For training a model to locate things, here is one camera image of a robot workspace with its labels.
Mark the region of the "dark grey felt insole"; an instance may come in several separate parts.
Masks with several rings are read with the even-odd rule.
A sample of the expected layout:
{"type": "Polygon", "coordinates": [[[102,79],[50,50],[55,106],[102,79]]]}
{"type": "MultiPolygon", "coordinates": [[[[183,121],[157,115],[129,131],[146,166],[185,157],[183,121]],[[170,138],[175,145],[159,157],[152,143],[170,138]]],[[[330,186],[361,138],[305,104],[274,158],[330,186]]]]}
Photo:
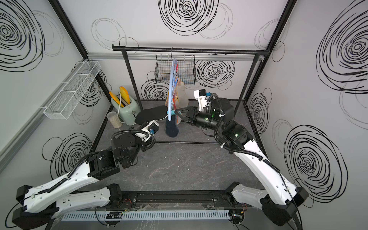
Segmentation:
{"type": "Polygon", "coordinates": [[[165,134],[170,138],[175,138],[179,134],[176,120],[176,115],[171,115],[171,120],[169,120],[169,118],[165,120],[165,134]]]}

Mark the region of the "black foam insole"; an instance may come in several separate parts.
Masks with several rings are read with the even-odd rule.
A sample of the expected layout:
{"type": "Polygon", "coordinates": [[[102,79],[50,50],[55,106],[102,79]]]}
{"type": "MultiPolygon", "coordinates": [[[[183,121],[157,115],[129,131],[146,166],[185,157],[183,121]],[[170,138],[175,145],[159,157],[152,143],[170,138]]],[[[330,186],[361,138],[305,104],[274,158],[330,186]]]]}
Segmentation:
{"type": "Polygon", "coordinates": [[[153,120],[161,120],[166,118],[167,112],[168,108],[165,105],[160,105],[150,109],[144,109],[138,113],[135,122],[139,125],[142,125],[153,120]]]}

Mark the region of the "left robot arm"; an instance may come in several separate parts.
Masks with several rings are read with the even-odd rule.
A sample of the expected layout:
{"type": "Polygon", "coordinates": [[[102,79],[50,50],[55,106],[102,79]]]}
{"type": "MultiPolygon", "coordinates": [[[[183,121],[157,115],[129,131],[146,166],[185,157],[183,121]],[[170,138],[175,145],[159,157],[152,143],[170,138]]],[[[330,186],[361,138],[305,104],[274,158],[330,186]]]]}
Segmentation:
{"type": "Polygon", "coordinates": [[[134,164],[138,153],[154,146],[153,129],[114,133],[108,149],[82,156],[70,172],[41,186],[17,190],[17,204],[8,212],[12,227],[31,230],[65,213],[93,207],[117,208],[125,201],[120,186],[110,184],[90,192],[78,189],[102,181],[134,164]]]}

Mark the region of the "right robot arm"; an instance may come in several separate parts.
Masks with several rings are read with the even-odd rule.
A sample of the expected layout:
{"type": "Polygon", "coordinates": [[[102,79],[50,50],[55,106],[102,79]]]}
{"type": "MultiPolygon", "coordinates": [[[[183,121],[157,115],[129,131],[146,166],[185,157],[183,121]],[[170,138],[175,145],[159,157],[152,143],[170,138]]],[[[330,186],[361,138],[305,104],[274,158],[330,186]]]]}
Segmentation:
{"type": "Polygon", "coordinates": [[[169,115],[177,115],[193,126],[212,130],[220,147],[243,161],[263,186],[255,189],[235,183],[230,193],[236,204],[262,210],[278,226],[293,221],[295,229],[301,230],[299,206],[308,198],[307,191],[296,187],[269,161],[248,130],[234,120],[236,110],[226,98],[206,93],[197,100],[198,106],[178,108],[169,115]]]}

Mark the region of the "white orange-edged insole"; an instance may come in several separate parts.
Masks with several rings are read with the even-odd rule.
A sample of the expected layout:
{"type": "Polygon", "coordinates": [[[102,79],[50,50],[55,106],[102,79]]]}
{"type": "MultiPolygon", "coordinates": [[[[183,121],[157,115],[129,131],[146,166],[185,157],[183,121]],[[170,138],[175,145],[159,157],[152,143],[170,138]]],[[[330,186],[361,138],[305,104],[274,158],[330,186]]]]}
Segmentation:
{"type": "Polygon", "coordinates": [[[176,108],[184,108],[187,107],[189,104],[189,99],[186,93],[185,84],[181,81],[176,86],[176,99],[175,105],[176,108]]]}

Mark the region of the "mint green toaster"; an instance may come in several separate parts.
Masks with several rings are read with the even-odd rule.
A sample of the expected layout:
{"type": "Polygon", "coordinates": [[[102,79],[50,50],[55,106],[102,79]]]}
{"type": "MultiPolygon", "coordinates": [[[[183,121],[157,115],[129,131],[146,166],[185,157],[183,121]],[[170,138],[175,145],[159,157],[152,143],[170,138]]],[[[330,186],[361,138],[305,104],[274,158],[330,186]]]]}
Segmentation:
{"type": "Polygon", "coordinates": [[[134,99],[130,100],[131,103],[125,107],[120,107],[119,104],[111,98],[111,104],[115,108],[118,114],[118,121],[125,123],[128,126],[136,124],[136,117],[141,112],[141,109],[134,99]]]}

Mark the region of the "clear plastic cup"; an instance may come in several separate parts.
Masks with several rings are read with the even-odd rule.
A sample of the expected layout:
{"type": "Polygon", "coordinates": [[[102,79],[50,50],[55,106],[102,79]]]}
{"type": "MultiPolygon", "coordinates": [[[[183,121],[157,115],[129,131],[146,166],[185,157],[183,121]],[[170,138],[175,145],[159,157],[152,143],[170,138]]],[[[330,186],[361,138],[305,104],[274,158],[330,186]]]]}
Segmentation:
{"type": "Polygon", "coordinates": [[[114,128],[120,128],[122,126],[122,123],[120,122],[119,117],[115,111],[108,112],[106,114],[106,118],[109,120],[114,128]]]}

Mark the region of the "orange-yellow insole in toaster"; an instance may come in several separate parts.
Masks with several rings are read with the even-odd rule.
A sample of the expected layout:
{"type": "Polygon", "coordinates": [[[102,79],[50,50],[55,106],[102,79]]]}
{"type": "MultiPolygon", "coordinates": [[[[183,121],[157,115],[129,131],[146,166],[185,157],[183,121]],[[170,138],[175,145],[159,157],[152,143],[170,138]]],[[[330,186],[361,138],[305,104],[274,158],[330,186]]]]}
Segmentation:
{"type": "Polygon", "coordinates": [[[111,98],[114,100],[114,102],[116,102],[117,105],[119,105],[120,107],[125,107],[125,105],[121,102],[121,100],[113,93],[113,92],[109,92],[111,98]]]}

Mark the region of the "yellow insole in toaster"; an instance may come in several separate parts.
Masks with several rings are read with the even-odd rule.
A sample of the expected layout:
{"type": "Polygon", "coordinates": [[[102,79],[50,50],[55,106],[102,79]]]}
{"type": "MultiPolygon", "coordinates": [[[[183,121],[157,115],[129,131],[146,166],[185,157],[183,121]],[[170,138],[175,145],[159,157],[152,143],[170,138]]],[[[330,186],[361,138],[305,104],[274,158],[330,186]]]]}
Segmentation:
{"type": "Polygon", "coordinates": [[[129,96],[129,93],[128,93],[128,91],[126,90],[126,88],[124,88],[123,86],[120,86],[120,87],[119,87],[119,90],[120,90],[120,96],[121,96],[121,98],[125,101],[125,103],[126,103],[127,105],[131,104],[130,96],[129,96]]]}

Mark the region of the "black garment rack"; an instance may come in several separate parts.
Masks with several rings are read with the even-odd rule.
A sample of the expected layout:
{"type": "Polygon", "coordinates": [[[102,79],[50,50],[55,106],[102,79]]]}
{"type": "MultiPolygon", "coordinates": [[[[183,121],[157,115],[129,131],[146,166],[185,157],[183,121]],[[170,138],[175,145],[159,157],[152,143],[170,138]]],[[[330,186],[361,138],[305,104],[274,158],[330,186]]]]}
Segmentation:
{"type": "Polygon", "coordinates": [[[115,46],[112,45],[113,51],[122,53],[123,59],[125,60],[126,67],[129,73],[129,77],[137,97],[138,105],[140,109],[143,109],[135,78],[132,72],[132,68],[129,62],[129,51],[134,52],[167,52],[167,53],[184,53],[184,54],[226,54],[226,55],[253,55],[253,64],[249,70],[248,75],[251,76],[254,72],[255,65],[259,60],[260,56],[268,57],[269,50],[233,50],[233,49],[196,49],[196,48],[148,48],[148,47],[126,47],[126,46],[115,46]]]}

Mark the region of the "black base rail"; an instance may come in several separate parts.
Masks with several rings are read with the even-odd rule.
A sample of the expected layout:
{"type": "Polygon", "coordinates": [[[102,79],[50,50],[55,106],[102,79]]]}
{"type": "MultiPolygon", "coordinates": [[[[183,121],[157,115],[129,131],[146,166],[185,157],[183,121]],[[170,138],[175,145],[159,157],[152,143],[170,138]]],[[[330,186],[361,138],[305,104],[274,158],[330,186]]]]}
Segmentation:
{"type": "Polygon", "coordinates": [[[141,204],[209,204],[215,208],[231,208],[239,204],[232,193],[227,190],[201,191],[122,191],[122,198],[114,201],[108,208],[129,209],[141,204]]]}

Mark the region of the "white mesh wall shelf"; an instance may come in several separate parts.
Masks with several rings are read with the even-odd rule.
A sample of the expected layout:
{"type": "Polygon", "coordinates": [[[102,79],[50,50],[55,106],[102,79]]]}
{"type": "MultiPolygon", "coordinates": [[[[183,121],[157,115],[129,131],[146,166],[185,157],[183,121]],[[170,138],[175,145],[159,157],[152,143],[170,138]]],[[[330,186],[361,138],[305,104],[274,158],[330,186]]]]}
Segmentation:
{"type": "Polygon", "coordinates": [[[66,120],[78,105],[95,106],[102,97],[102,89],[96,81],[100,71],[101,66],[97,61],[80,63],[43,114],[49,119],[66,120]]]}

